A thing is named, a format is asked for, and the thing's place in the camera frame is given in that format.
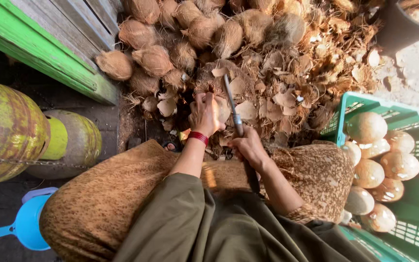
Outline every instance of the green plastic crate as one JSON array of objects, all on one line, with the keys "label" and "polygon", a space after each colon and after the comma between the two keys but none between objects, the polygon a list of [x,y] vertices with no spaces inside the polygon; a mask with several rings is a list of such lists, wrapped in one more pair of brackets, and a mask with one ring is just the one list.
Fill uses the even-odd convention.
[{"label": "green plastic crate", "polygon": [[[390,102],[371,95],[346,92],[332,120],[321,132],[323,140],[330,140],[341,146],[346,141],[344,126],[348,120],[362,112],[375,112],[387,122],[389,130],[402,130],[409,133],[416,142],[412,152],[419,160],[419,108]],[[398,222],[389,233],[367,233],[353,229],[358,242],[372,251],[386,254],[382,261],[419,261],[419,174],[403,181],[405,192],[402,199],[394,203],[383,203],[390,208]]]}]

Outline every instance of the person's left hand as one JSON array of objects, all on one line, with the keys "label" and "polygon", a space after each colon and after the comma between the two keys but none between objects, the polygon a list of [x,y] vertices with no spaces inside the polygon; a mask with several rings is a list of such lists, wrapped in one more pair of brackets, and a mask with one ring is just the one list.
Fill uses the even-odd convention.
[{"label": "person's left hand", "polygon": [[226,129],[226,125],[218,121],[218,104],[213,93],[199,93],[190,104],[192,113],[189,116],[190,128],[208,138],[218,129]]}]

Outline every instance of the red bracelet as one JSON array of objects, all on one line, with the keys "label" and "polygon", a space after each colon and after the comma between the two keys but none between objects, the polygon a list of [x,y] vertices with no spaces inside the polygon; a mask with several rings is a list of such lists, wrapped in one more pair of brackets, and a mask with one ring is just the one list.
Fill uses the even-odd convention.
[{"label": "red bracelet", "polygon": [[208,137],[204,134],[201,134],[200,132],[192,131],[190,132],[188,138],[201,140],[203,143],[205,143],[205,146],[208,145]]}]

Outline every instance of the olive green shirt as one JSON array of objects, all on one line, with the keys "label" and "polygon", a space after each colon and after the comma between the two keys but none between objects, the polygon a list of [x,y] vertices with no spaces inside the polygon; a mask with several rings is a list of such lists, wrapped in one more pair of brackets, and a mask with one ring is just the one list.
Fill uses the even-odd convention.
[{"label": "olive green shirt", "polygon": [[373,261],[330,222],[300,225],[253,193],[214,197],[201,180],[166,177],[147,197],[114,262]]}]

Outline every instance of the hand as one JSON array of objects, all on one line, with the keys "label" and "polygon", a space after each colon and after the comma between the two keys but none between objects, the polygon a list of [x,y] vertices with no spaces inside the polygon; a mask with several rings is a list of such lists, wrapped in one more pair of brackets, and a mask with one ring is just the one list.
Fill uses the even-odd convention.
[{"label": "hand", "polygon": [[199,93],[190,104],[192,113],[189,116],[190,128],[194,132],[204,134],[208,138],[218,129],[226,129],[226,125],[218,121],[218,104],[213,93]]},{"label": "hand", "polygon": [[235,148],[236,156],[241,161],[247,159],[256,171],[261,170],[263,161],[271,160],[261,144],[260,137],[253,127],[243,126],[243,138],[237,138],[229,141],[227,146]]}]

